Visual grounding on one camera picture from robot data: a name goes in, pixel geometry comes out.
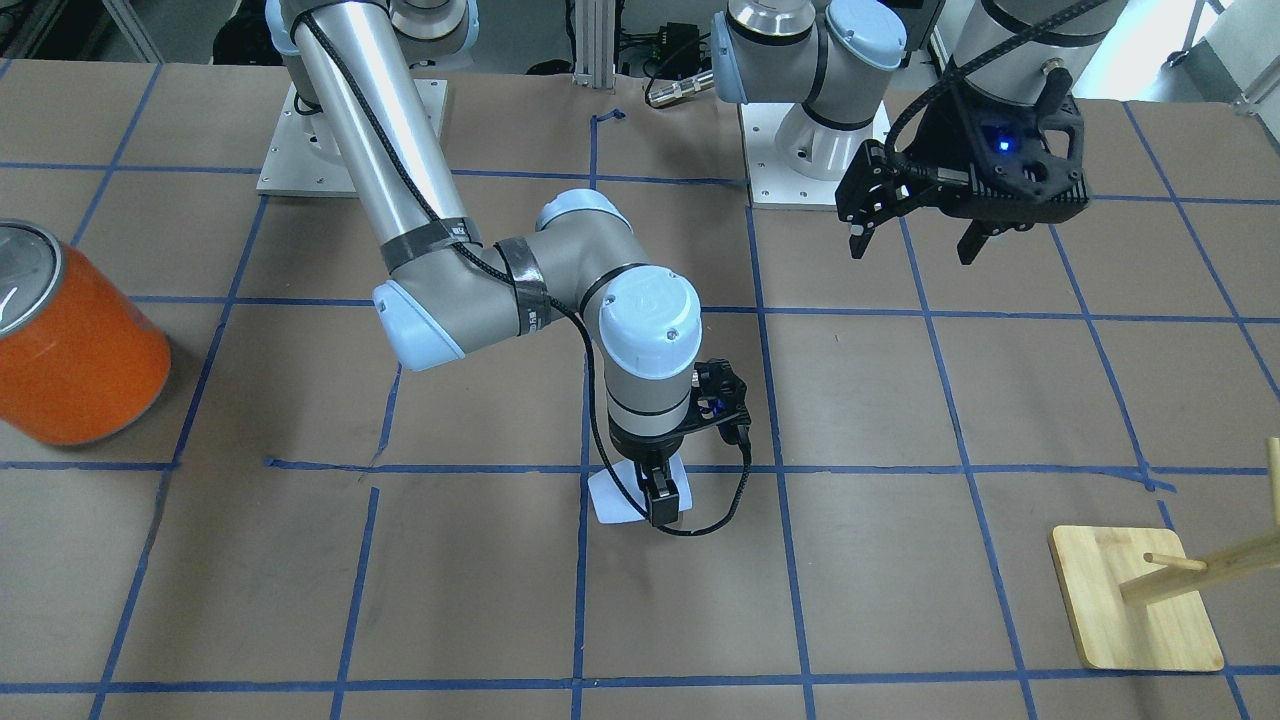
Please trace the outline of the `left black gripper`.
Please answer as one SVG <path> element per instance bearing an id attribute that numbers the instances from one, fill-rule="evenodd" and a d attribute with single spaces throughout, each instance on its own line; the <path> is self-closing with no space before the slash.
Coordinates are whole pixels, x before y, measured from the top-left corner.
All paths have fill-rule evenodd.
<path id="1" fill-rule="evenodd" d="M 1071 72 L 1051 67 L 1030 104 L 1006 102 L 946 76 L 911 101 L 883 140 L 863 142 L 835 192 L 863 260 L 873 228 L 916 208 L 970 219 L 957 259 L 970 266 L 996 225 L 1065 222 L 1091 204 L 1084 123 Z"/>

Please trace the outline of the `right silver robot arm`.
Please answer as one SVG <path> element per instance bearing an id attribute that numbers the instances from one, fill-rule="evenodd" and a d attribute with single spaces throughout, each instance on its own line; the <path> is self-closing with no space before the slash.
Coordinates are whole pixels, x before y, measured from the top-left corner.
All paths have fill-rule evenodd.
<path id="1" fill-rule="evenodd" d="M 659 532 L 681 536 L 684 438 L 714 427 L 749 468 L 746 387 L 727 361 L 698 360 L 698 292 L 650 261 L 603 193 L 566 191 L 532 233 L 483 242 L 410 72 L 470 49 L 475 3 L 265 8 L 300 108 L 329 124 L 372 224 L 389 274 L 372 305 L 399 364 L 421 372 L 572 322 L 588 370 L 604 374 L 608 434 L 621 456 L 596 474 L 593 501 L 620 498 Z"/>

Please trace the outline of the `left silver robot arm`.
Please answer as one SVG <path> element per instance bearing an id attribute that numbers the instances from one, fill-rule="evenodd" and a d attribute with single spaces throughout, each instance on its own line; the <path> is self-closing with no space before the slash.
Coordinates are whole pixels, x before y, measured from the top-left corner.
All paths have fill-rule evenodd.
<path id="1" fill-rule="evenodd" d="M 986 242 L 1078 215 L 1091 202 L 1084 122 L 1071 90 L 1123 1 L 978 1 L 938 81 L 883 138 L 876 113 L 908 49 L 879 1 L 730 1 L 710 33 L 726 102 L 783 102 L 785 163 L 835 182 L 835 210 L 863 258 L 876 231 L 918 208 L 968 220 Z"/>

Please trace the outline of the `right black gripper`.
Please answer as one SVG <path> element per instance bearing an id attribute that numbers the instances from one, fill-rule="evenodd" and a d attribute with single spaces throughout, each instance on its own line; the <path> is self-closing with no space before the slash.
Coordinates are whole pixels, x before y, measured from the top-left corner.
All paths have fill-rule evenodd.
<path id="1" fill-rule="evenodd" d="M 694 363 L 687 378 L 687 393 L 672 409 L 649 415 L 625 410 L 625 457 L 646 491 L 646 515 L 654 528 L 680 519 L 681 493 L 672 464 L 686 436 L 714 427 L 742 455 L 741 483 L 753 469 L 745 380 L 719 357 Z"/>

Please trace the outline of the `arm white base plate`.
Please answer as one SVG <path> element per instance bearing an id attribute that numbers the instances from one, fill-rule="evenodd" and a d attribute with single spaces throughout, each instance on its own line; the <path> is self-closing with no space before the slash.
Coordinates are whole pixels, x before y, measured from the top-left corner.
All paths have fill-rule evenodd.
<path id="1" fill-rule="evenodd" d="M 256 190 L 261 195 L 308 199 L 358 199 L 340 155 L 329 118 L 302 115 L 294 108 L 296 87 L 285 94 Z"/>
<path id="2" fill-rule="evenodd" d="M 841 131 L 812 119 L 799 102 L 739 108 L 751 205 L 755 209 L 833 211 L 835 192 L 868 138 L 891 126 L 882 102 L 869 126 Z"/>

